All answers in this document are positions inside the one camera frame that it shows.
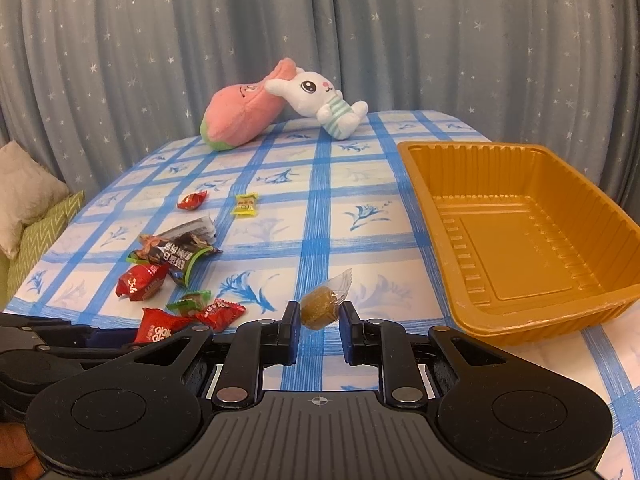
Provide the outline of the person left hand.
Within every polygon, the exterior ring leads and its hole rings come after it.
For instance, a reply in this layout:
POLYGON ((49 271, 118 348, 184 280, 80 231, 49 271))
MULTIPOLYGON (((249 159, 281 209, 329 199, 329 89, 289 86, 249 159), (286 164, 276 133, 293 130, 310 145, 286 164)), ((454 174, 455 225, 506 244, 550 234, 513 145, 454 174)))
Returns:
POLYGON ((2 422, 0 434, 0 466, 13 480, 36 480, 43 468, 32 449, 26 430, 17 422, 2 422))

